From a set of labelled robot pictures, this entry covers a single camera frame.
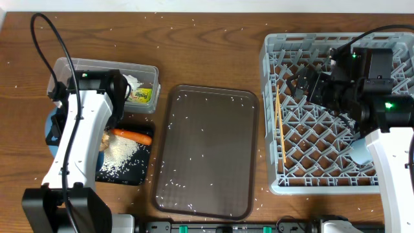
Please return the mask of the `brown mushroom food scrap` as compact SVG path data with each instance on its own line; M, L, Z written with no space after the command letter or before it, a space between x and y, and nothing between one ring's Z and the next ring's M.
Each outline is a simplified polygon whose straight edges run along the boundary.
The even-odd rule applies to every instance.
M108 132L104 131L102 135L99 151L105 151L109 147L109 139L110 139L110 136Z

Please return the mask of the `orange carrot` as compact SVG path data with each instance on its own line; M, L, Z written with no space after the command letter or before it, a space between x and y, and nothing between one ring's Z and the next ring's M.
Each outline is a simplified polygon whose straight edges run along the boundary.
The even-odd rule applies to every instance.
M119 136L125 139L129 139L129 140L135 141L139 144L143 144L146 146L150 146L152 144L152 138L148 135L144 135L141 133L127 131L124 129L112 129L111 133L113 135L116 135L116 136Z

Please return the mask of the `blue plate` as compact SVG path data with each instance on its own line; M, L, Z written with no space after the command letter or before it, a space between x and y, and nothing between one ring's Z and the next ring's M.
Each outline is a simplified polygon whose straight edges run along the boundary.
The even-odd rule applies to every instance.
M58 146L49 144L48 140L51 140L52 142L57 142L57 138L55 138L53 136L52 131L51 131L51 129L52 129L52 119L51 118L52 118L53 115L56 114L57 111L58 111L58 108L55 107L49 113L49 115L47 117L47 121L45 123L45 142L46 142L46 145L48 146L49 151L50 151L50 153L53 157L55 157L56 154L57 154ZM97 164L96 164L96 171L97 172L100 171L103 164L104 164L104 152L100 151L99 154L98 154L98 160L97 160Z

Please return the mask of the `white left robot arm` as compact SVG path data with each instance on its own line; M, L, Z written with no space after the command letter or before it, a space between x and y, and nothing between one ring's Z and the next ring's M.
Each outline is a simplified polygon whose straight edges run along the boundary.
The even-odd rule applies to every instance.
M102 136L124 115L127 80L115 69L75 75L54 162L41 187L25 190L24 213L34 232L133 232L133 216L112 214L95 188Z

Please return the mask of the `green yellow snack wrapper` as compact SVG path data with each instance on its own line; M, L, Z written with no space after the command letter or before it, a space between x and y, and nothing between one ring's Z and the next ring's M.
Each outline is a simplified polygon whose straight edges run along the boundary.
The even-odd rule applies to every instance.
M150 88L138 88L133 89L127 97L128 102L146 104L151 100L152 89Z

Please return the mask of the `white tissue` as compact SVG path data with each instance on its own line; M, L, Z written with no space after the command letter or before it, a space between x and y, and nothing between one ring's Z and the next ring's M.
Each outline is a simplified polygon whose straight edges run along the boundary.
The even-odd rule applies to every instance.
M141 85L143 85L143 83L139 82L138 79L134 76L124 74L124 77L126 78L128 84L131 86L132 91L138 89Z

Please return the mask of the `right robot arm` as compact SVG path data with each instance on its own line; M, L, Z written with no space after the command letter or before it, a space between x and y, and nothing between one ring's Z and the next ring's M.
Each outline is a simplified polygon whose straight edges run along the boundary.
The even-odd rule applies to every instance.
M331 49L330 74L302 68L287 78L294 98L356 122L378 176L386 232L413 231L413 97L393 94L391 49Z

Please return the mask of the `light blue cup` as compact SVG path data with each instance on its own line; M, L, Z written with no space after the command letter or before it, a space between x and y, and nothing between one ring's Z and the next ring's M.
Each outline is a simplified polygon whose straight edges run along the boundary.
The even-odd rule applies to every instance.
M349 153L352 160L362 166L373 161L373 158L367 148L365 139L358 139L350 144L351 152Z

